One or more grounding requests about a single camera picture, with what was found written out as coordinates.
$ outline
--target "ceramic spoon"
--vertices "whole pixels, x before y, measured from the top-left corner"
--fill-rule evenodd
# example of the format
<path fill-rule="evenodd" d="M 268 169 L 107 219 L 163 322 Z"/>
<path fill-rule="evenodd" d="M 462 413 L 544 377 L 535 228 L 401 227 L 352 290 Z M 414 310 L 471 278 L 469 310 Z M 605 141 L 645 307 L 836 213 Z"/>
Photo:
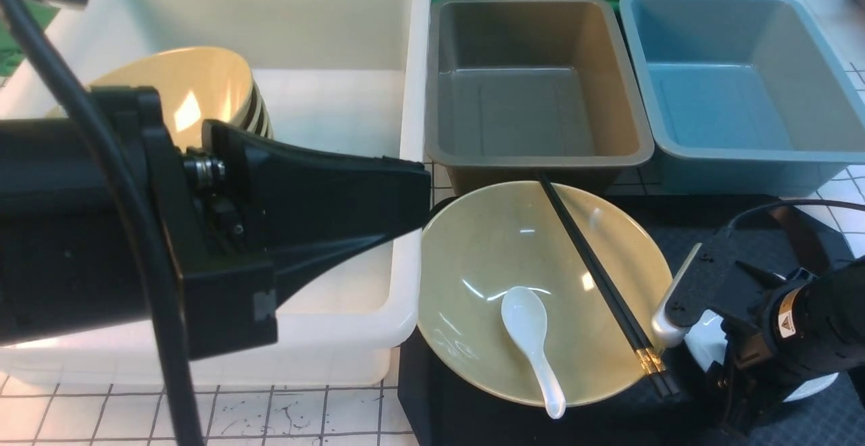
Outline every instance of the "ceramic spoon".
<path fill-rule="evenodd" d="M 511 288 L 501 299 L 501 320 L 535 370 L 547 414 L 553 419 L 561 418 L 565 414 L 565 392 L 543 351 L 547 338 L 547 308 L 541 298 L 528 288 Z"/>

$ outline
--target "ceramic bowl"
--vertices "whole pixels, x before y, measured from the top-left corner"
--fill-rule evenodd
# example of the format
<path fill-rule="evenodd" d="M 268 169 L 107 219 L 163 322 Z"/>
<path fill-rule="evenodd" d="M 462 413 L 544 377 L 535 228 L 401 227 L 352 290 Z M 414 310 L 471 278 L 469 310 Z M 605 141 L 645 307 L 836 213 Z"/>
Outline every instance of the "ceramic bowl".
<path fill-rule="evenodd" d="M 661 250 L 608 201 L 556 184 L 653 343 L 651 316 L 672 282 Z M 485 187 L 439 212 L 423 234 L 419 329 L 457 375 L 490 394 L 543 406 L 528 360 L 501 323 L 501 298 L 513 286 L 540 296 L 549 316 L 545 351 L 569 406 L 627 389 L 643 369 L 541 185 Z"/>
<path fill-rule="evenodd" d="M 262 136 L 272 132 L 253 71 L 242 56 L 228 49 L 161 52 L 118 68 L 89 86 L 154 86 L 165 126 L 182 149 L 201 146 L 204 120 L 222 120 Z M 63 116 L 63 111 L 55 107 L 47 116 Z"/>

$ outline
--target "warning label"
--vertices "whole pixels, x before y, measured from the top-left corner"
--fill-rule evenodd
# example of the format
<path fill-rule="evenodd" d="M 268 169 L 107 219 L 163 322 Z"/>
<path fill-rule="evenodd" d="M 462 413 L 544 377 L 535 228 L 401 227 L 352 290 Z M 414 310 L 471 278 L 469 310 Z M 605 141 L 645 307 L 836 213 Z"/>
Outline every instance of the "warning label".
<path fill-rule="evenodd" d="M 778 331 L 781 331 L 781 338 L 789 338 L 792 335 L 796 335 L 796 326 L 793 325 L 792 311 L 778 315 Z"/>
<path fill-rule="evenodd" d="M 785 295 L 778 307 L 778 333 L 781 334 L 781 338 L 790 338 L 796 335 L 796 323 L 793 322 L 793 302 L 798 293 L 799 289 L 796 289 Z"/>

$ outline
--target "grid line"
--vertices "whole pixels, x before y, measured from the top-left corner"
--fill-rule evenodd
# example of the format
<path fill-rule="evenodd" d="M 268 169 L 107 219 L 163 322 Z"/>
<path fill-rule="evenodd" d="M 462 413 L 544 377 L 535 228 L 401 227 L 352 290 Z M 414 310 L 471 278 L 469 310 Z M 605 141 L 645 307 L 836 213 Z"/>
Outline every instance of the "grid line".
<path fill-rule="evenodd" d="M 271 386 L 271 393 L 268 396 L 268 412 L 266 412 L 266 414 L 265 414 L 265 427 L 262 430 L 262 436 L 263 437 L 268 436 L 268 428 L 270 427 L 270 412 L 271 412 L 271 409 L 273 408 L 273 389 L 275 389 L 275 388 L 276 388 L 276 385 Z M 262 438 L 262 446 L 265 446 L 264 438 Z"/>
<path fill-rule="evenodd" d="M 379 385 L 368 385 L 368 387 L 311 387 L 305 389 L 279 389 L 279 391 L 286 391 L 287 393 L 322 393 L 325 390 L 331 391 L 377 391 L 379 390 Z M 396 385 L 387 385 L 385 390 L 395 389 Z M 220 395 L 234 395 L 234 394 L 251 394 L 251 393 L 269 393 L 270 388 L 267 389 L 250 389 L 250 390 L 237 390 L 237 391 L 220 391 Z M 0 393 L 3 393 L 3 388 L 0 387 Z M 197 391 L 196 395 L 209 395 L 212 394 L 212 391 Z M 59 393 L 59 394 L 49 394 L 49 393 L 41 393 L 41 394 L 10 394 L 0 396 L 0 400 L 3 399 L 45 399 L 46 397 L 155 397 L 161 395 L 162 393 Z"/>
<path fill-rule="evenodd" d="M 155 429 L 157 428 L 157 419 L 159 418 L 159 409 L 163 405 L 164 397 L 165 397 L 165 386 L 163 385 L 163 390 L 159 394 L 159 399 L 157 399 L 157 409 L 153 413 L 153 424 L 151 424 L 151 434 L 149 434 L 149 436 L 147 437 L 147 446 L 151 446 L 151 443 L 153 442 L 153 433 L 154 433 Z"/>
<path fill-rule="evenodd" d="M 55 393 L 57 393 L 57 389 L 59 388 L 59 384 L 55 385 Z M 51 403 L 55 398 L 52 396 L 49 399 L 49 402 L 45 405 L 45 412 L 43 412 L 43 418 L 39 421 L 39 427 L 36 428 L 36 434 L 33 436 L 33 443 L 36 443 L 36 440 L 39 439 L 39 433 L 43 431 L 43 426 L 45 425 L 45 419 L 49 416 L 49 409 L 51 409 Z"/>
<path fill-rule="evenodd" d="M 324 389 L 324 405 L 322 405 L 322 428 L 321 433 L 318 434 L 318 444 L 324 444 L 324 425 L 327 424 L 327 396 L 328 396 L 328 388 Z"/>
<path fill-rule="evenodd" d="M 399 432 L 387 432 L 387 431 L 377 431 L 377 430 L 362 430 L 362 431 L 350 431 L 350 432 L 329 432 L 325 434 L 323 437 L 326 439 L 328 437 L 351 437 L 351 436 L 408 436 L 414 434 L 411 431 L 399 431 Z M 210 436 L 205 437 L 204 440 L 210 439 L 229 439 L 229 440 L 244 440 L 244 439 L 288 439 L 288 438 L 299 438 L 299 439 L 320 439 L 322 436 L 318 433 L 311 434 L 275 434 L 275 435 L 248 435 L 248 436 Z M 90 441 L 91 443 L 120 443 L 120 442 L 136 442 L 140 443 L 145 438 L 142 437 L 98 437 L 92 440 L 86 439 L 40 439 L 40 443 L 84 443 Z M 153 437 L 154 441 L 173 441 L 175 437 Z M 28 444 L 33 443 L 32 439 L 0 439 L 0 444 Z"/>
<path fill-rule="evenodd" d="M 378 436 L 376 437 L 376 446 L 381 446 L 381 414 L 384 413 L 384 379 L 381 379 L 379 388 L 379 424 Z"/>
<path fill-rule="evenodd" d="M 99 425 L 102 424 L 102 416 L 105 415 L 105 406 L 108 405 L 108 399 L 111 397 L 111 390 L 114 384 L 108 385 L 108 393 L 105 394 L 105 400 L 102 401 L 102 407 L 99 409 L 99 418 L 96 419 L 96 427 L 93 427 L 93 436 L 90 437 L 90 444 L 96 439 L 96 433 L 99 432 Z"/>
<path fill-rule="evenodd" d="M 207 419 L 207 430 L 204 431 L 205 437 L 210 437 L 210 428 L 214 425 L 214 414 L 216 414 L 216 400 L 219 399 L 220 388 L 222 388 L 222 385 L 216 385 L 216 391 L 214 391 L 214 402 L 213 405 L 210 405 L 210 419 Z"/>

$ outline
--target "chopsticks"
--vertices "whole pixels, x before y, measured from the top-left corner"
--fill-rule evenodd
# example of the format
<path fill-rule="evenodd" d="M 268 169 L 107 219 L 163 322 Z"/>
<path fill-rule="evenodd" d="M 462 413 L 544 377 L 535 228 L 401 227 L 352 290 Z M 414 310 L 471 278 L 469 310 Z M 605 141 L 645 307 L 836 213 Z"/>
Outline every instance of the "chopsticks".
<path fill-rule="evenodd" d="M 637 318 L 631 313 L 631 309 L 624 302 L 622 295 L 618 294 L 618 289 L 612 283 L 612 279 L 606 273 L 605 268 L 603 268 L 586 237 L 580 231 L 580 228 L 577 227 L 574 218 L 571 218 L 571 214 L 565 208 L 565 203 L 560 199 L 559 193 L 555 191 L 545 173 L 540 172 L 538 174 L 538 181 L 541 182 L 544 193 L 547 193 L 550 204 L 555 209 L 560 221 L 562 221 L 562 225 L 565 227 L 565 231 L 571 238 L 571 242 L 574 243 L 578 254 L 580 254 L 580 257 L 586 264 L 586 269 L 589 271 L 590 276 L 592 276 L 597 290 L 600 291 L 603 300 L 606 301 L 606 305 L 608 305 L 612 315 L 616 318 L 618 327 L 622 329 L 624 337 L 628 339 L 628 343 L 633 348 L 634 353 L 637 354 L 637 359 L 640 360 L 643 371 L 649 377 L 649 381 L 654 385 L 658 395 L 660 397 L 676 395 L 679 393 L 679 387 L 673 381 L 673 377 L 670 377 L 670 373 L 667 372 L 661 357 L 658 356 L 658 352 L 651 344 L 651 341 L 649 341 L 649 337 L 646 336 L 645 331 L 643 331 L 643 327 L 640 326 Z"/>

